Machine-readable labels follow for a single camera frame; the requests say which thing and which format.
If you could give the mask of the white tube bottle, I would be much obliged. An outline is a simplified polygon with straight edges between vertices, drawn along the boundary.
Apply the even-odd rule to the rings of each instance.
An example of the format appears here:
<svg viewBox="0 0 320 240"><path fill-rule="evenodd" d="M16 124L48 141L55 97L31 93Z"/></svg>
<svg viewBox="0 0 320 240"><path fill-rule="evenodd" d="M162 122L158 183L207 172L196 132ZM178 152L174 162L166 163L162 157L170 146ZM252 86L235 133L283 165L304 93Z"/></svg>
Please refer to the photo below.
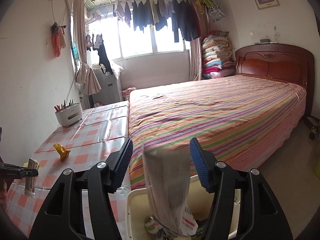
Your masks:
<svg viewBox="0 0 320 240"><path fill-rule="evenodd" d="M31 172L29 172L30 176L25 178L24 194L27 197L35 198L35 183L36 177L39 175L39 163L36 160L29 158L27 168L31 169Z"/></svg>

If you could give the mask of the yellow wrapper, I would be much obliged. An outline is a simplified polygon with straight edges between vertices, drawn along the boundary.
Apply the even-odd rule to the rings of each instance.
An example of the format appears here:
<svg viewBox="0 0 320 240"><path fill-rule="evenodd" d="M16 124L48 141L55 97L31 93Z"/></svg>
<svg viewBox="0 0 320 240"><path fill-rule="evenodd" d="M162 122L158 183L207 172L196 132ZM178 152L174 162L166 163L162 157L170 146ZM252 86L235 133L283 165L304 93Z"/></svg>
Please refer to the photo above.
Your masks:
<svg viewBox="0 0 320 240"><path fill-rule="evenodd" d="M65 159L69 156L69 154L71 152L70 150L68 150L67 148L65 148L64 146L62 146L61 144L58 144L58 143L55 143L53 145L53 147L55 148L55 150L59 154L61 162L65 161Z"/></svg>

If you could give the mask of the newspaper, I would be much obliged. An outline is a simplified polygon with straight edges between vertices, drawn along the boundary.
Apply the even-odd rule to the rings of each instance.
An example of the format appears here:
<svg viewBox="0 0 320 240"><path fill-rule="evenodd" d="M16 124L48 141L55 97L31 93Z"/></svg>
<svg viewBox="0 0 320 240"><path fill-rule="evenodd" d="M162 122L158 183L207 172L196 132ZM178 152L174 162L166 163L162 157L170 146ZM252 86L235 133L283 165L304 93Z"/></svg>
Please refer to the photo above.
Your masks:
<svg viewBox="0 0 320 240"><path fill-rule="evenodd" d="M174 236L190 235L183 224L190 183L190 153L186 149L143 147L145 184L152 217Z"/></svg>

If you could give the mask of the white medicine box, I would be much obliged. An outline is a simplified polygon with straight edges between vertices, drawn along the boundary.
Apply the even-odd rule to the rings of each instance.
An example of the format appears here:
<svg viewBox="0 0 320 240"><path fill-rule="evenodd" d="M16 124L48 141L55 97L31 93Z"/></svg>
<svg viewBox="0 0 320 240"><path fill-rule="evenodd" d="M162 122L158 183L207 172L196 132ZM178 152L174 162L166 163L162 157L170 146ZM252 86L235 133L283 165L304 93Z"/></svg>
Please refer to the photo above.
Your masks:
<svg viewBox="0 0 320 240"><path fill-rule="evenodd" d="M191 213L189 206L186 205L181 217L181 222L179 226L180 235L183 236L193 236L196 234L198 224Z"/></svg>

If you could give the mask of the green snack bag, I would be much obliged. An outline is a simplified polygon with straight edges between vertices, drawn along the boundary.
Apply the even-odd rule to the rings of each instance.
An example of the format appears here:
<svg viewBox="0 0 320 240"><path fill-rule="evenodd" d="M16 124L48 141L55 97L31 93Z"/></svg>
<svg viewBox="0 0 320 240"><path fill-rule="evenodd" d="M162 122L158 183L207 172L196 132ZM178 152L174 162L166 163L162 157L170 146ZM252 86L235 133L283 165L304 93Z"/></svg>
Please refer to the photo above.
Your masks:
<svg viewBox="0 0 320 240"><path fill-rule="evenodd" d="M144 224L144 228L148 233L156 235L163 229L163 226L150 217L150 220Z"/></svg>

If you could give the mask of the cream plastic trash bin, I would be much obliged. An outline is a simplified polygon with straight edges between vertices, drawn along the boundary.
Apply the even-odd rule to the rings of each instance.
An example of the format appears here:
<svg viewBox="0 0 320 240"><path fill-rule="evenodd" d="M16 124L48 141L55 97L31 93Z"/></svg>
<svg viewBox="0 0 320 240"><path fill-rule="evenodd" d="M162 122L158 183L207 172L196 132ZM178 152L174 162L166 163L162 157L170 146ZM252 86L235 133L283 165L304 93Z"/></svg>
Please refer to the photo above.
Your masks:
<svg viewBox="0 0 320 240"><path fill-rule="evenodd" d="M202 186L197 175L190 178L187 205L195 220L208 218L214 195L209 194ZM240 213L241 190L236 189L234 208L229 239L236 237ZM155 239L155 235L148 233L144 225L152 215L148 200L147 189L137 189L129 193L126 204L126 235L128 239Z"/></svg>

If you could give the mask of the checkered plastic tablecloth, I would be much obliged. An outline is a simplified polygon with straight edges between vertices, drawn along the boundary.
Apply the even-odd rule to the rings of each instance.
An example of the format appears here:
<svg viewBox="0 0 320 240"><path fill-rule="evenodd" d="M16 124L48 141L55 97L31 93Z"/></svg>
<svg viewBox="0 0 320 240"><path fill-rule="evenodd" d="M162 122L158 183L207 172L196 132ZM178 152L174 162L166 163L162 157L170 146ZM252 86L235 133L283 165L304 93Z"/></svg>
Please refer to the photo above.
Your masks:
<svg viewBox="0 0 320 240"><path fill-rule="evenodd" d="M82 120L69 127L59 127L34 152L31 157L39 163L35 198L24 194L24 179L12 183L7 198L9 218L26 236L62 171L66 168L75 172L88 170L120 150L128 137L128 118L128 101L87 109ZM71 151L63 162L53 147L55 143Z"/></svg>

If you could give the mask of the white round utensil holder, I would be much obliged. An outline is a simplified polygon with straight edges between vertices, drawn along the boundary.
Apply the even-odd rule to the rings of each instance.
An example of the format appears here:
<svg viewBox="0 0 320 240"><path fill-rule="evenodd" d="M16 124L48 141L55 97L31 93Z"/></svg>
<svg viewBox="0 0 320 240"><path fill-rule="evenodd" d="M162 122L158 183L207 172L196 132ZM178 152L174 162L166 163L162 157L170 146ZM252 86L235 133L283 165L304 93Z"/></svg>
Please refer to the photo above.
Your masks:
<svg viewBox="0 0 320 240"><path fill-rule="evenodd" d="M54 106L55 115L58 123L62 127L68 127L82 119L82 107L80 103L70 101L69 104L63 103Z"/></svg>

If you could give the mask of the striped bed cover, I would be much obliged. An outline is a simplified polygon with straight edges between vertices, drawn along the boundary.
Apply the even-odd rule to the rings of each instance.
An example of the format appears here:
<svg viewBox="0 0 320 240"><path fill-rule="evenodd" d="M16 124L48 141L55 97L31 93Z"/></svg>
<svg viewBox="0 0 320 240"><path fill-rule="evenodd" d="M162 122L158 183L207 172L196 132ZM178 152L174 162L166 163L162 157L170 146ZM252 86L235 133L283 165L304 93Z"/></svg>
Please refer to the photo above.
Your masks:
<svg viewBox="0 0 320 240"><path fill-rule="evenodd" d="M132 91L132 189L145 187L144 150L187 150L191 138L234 169L260 166L298 125L306 99L297 84L242 75Z"/></svg>

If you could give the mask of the left striped curtain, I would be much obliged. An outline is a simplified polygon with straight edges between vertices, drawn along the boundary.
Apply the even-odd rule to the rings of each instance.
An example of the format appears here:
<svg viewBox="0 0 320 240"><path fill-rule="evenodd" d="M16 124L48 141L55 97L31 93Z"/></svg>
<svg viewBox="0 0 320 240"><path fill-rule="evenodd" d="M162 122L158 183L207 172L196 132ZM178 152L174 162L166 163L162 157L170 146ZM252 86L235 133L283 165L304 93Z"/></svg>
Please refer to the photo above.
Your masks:
<svg viewBox="0 0 320 240"><path fill-rule="evenodd" d="M73 23L80 60L80 69L76 75L76 82L83 85L84 94L93 95L101 91L101 86L93 69L87 64L84 3L84 0L73 0Z"/></svg>

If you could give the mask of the striped curtain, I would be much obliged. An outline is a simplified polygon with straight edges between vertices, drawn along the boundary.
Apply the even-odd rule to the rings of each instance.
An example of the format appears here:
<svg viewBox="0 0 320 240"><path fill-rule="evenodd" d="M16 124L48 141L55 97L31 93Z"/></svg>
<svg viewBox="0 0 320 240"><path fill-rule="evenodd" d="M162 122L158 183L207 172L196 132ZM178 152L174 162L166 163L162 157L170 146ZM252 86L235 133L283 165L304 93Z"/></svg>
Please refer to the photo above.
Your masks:
<svg viewBox="0 0 320 240"><path fill-rule="evenodd" d="M202 50L201 39L197 38L190 42L190 81L199 81L202 77Z"/></svg>
<svg viewBox="0 0 320 240"><path fill-rule="evenodd" d="M76 82L83 85L84 94L93 95L101 91L101 86L93 69L87 64L84 3L84 0L73 0L73 23L80 60L80 69L76 75Z"/></svg>

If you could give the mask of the white air cooler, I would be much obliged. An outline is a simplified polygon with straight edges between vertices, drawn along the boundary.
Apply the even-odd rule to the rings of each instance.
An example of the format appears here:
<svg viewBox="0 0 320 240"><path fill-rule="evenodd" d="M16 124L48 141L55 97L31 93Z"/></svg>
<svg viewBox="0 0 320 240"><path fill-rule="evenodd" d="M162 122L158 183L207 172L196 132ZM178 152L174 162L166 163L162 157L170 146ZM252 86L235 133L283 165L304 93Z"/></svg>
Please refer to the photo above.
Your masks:
<svg viewBox="0 0 320 240"><path fill-rule="evenodd" d="M101 69L93 71L101 87L98 93L92 95L93 102L109 105L123 101L120 79L116 79L115 75L111 75L109 72L104 74Z"/></svg>

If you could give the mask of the pink cloth on hook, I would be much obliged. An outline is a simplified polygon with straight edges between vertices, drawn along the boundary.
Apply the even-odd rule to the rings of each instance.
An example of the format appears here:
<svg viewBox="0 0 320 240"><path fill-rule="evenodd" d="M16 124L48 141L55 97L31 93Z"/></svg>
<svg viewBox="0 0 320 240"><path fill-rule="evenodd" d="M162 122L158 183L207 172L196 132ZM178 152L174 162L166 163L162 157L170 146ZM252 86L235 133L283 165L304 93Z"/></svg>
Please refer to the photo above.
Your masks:
<svg viewBox="0 0 320 240"><path fill-rule="evenodd" d="M51 26L52 31L52 45L55 57L60 57L61 50L67 47L65 42L65 26L59 26L56 22Z"/></svg>

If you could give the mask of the pink item on floor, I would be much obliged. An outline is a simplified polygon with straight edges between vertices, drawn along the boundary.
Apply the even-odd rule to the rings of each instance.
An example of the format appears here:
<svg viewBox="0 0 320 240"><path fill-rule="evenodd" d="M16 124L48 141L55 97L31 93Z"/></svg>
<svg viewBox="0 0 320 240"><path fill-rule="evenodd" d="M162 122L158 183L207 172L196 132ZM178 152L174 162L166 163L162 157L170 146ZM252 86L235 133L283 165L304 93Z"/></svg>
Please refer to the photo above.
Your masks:
<svg viewBox="0 0 320 240"><path fill-rule="evenodd" d="M129 98L130 98L130 93L131 93L132 91L134 91L134 90L136 90L136 87L129 87L129 88L124 89L124 90L121 92L124 100L129 100Z"/></svg>

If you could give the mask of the black garment on cooler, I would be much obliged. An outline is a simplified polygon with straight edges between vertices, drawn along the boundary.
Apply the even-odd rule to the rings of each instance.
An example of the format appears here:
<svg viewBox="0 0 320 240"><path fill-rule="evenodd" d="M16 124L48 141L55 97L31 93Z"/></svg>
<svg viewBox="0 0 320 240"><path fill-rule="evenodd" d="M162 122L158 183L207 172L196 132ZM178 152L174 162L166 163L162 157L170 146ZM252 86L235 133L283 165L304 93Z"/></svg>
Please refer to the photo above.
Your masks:
<svg viewBox="0 0 320 240"><path fill-rule="evenodd" d="M109 62L107 55L106 55L106 50L105 50L102 35L96 36L96 42L95 42L94 47L98 51L99 65L101 66L101 70L103 71L103 73L106 74L107 72L109 72L111 75L113 75L114 73L113 73L110 62Z"/></svg>

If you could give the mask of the wooden headboard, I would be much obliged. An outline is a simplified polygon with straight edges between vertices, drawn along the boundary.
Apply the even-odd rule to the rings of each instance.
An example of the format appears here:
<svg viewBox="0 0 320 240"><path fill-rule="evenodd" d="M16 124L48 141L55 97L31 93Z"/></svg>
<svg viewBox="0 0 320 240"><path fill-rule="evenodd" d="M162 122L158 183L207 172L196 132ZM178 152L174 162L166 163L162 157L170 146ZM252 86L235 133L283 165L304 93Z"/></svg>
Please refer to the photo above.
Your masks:
<svg viewBox="0 0 320 240"><path fill-rule="evenodd" d="M310 51L289 44L254 44L236 50L235 61L236 72L240 75L303 87L306 90L305 115L311 115L315 93L315 59Z"/></svg>

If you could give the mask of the stack of folded quilts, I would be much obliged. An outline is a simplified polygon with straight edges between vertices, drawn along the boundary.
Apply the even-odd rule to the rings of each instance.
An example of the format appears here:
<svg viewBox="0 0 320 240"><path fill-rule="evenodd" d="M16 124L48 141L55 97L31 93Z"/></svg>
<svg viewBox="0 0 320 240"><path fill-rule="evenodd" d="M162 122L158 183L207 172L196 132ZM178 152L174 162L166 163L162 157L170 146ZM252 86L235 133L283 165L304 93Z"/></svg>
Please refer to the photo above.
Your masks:
<svg viewBox="0 0 320 240"><path fill-rule="evenodd" d="M204 38L202 45L202 78L218 79L235 75L235 60L228 32L214 30Z"/></svg>

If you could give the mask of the right striped curtain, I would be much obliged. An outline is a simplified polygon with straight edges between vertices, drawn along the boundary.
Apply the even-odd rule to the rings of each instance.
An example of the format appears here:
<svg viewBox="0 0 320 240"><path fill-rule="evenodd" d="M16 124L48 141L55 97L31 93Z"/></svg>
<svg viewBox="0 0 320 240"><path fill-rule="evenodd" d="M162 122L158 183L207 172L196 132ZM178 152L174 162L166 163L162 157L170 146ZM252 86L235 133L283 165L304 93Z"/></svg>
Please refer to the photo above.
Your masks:
<svg viewBox="0 0 320 240"><path fill-rule="evenodd" d="M190 42L190 81L199 81L202 77L202 50L201 39L197 38Z"/></svg>

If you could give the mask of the hanging dark clothes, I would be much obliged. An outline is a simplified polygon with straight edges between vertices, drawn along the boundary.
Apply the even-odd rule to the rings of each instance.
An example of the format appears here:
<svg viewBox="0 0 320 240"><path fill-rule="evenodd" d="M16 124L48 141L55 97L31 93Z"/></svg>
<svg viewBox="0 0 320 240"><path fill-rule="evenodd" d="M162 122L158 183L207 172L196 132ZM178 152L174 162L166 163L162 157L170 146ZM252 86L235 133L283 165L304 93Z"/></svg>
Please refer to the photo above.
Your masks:
<svg viewBox="0 0 320 240"><path fill-rule="evenodd" d="M171 20L175 43L180 38L190 42L201 37L200 14L203 12L204 7L199 0L115 0L112 10L117 20L124 21L134 30L155 27L160 31Z"/></svg>

